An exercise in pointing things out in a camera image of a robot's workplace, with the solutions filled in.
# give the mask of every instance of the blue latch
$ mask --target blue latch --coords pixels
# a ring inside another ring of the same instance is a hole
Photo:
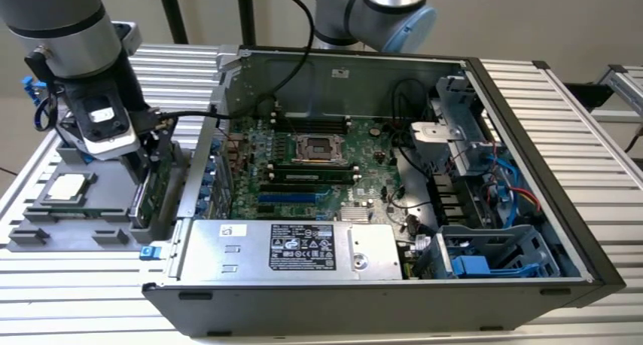
[[[451,261],[455,276],[489,276],[491,269],[484,256],[457,256]]]
[[[139,252],[139,259],[141,261],[157,261],[161,259],[161,247],[143,246]]]

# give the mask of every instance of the robotic arm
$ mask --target robotic arm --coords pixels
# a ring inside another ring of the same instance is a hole
[[[425,0],[317,0],[315,46],[352,50],[359,42],[387,53],[412,53],[433,27]]]
[[[28,50],[27,65],[49,92],[35,122],[45,112],[45,129],[56,126],[65,142],[101,160],[139,151],[145,130],[135,127],[131,117],[149,107],[103,2],[0,0],[0,17]],[[59,96],[69,109],[60,121]]]

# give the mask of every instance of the cpu socket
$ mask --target cpu socket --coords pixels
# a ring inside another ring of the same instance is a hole
[[[345,164],[341,157],[340,136],[309,136],[295,137],[296,158],[292,160],[300,163]]]

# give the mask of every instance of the motherboard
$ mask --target motherboard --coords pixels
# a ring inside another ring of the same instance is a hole
[[[236,122],[231,218],[401,223],[404,213],[388,204],[400,176],[387,125],[351,118]]]

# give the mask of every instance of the power supply label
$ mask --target power supply label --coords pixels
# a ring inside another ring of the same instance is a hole
[[[269,264],[275,271],[336,270],[332,224],[273,224]]]

